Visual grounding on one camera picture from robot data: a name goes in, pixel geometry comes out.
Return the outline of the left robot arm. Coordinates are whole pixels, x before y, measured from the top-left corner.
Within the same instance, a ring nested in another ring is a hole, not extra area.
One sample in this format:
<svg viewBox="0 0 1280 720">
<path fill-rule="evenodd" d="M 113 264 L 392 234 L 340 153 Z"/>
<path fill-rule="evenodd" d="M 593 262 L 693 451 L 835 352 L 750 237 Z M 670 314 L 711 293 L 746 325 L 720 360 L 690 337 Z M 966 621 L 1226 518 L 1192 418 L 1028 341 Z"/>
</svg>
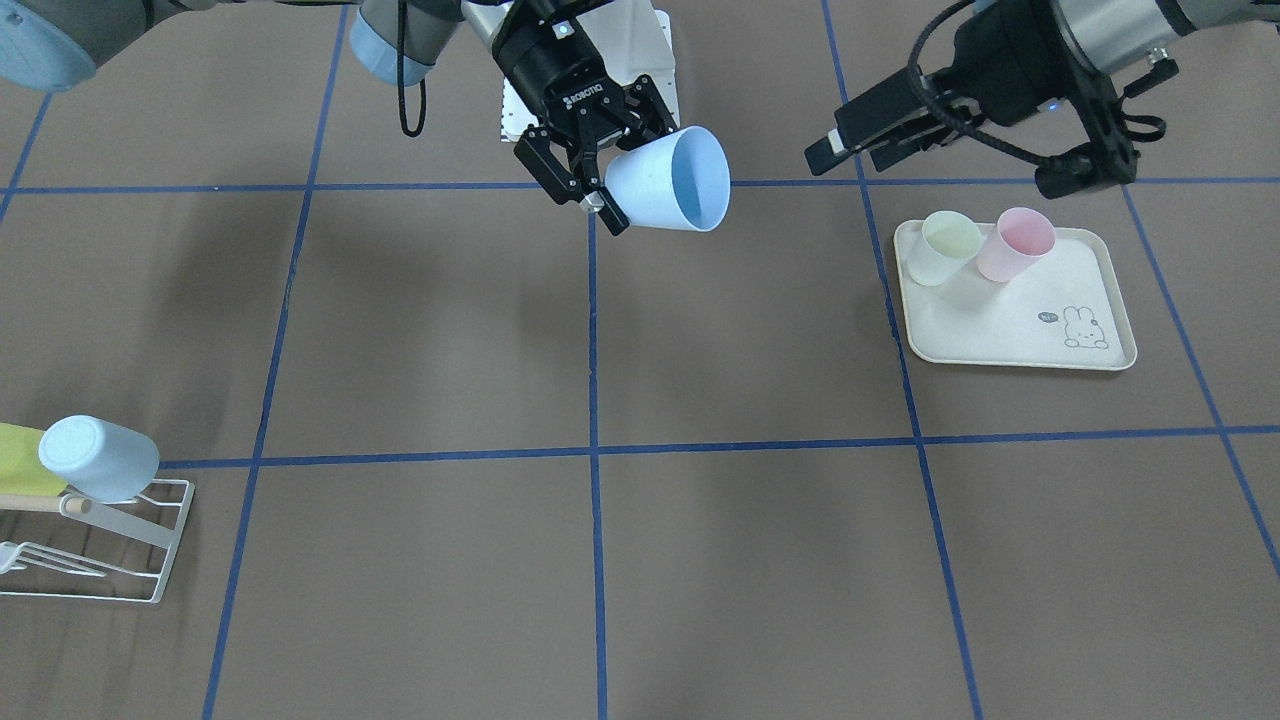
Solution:
<svg viewBox="0 0 1280 720">
<path fill-rule="evenodd" d="M 1044 199 L 1130 184 L 1139 143 L 1164 119 L 1126 100 L 1179 72 L 1169 46 L 1202 29 L 1277 22 L 1275 1 L 956 1 L 916 36 L 906 64 L 835 111 L 805 150 L 814 176 L 867 152 L 877 170 L 970 138 L 1034 170 Z M 1044 155 L 984 132 L 1068 102 L 1085 142 Z"/>
</svg>

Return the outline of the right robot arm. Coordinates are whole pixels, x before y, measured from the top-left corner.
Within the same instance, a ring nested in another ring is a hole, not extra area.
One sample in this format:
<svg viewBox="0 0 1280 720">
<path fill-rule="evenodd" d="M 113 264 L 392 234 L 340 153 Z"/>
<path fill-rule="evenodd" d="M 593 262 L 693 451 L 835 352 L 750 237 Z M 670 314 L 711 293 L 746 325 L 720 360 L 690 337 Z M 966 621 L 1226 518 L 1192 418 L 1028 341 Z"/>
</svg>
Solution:
<svg viewBox="0 0 1280 720">
<path fill-rule="evenodd" d="M 428 118 L 428 77 L 470 31 L 506 95 L 500 135 L 532 182 L 620 234 L 690 231 L 669 18 L 652 1 L 5 1 L 3 78 L 45 94 L 92 79 L 172 26 L 244 29 L 352 14 L 349 50 L 399 92 L 402 133 Z"/>
</svg>

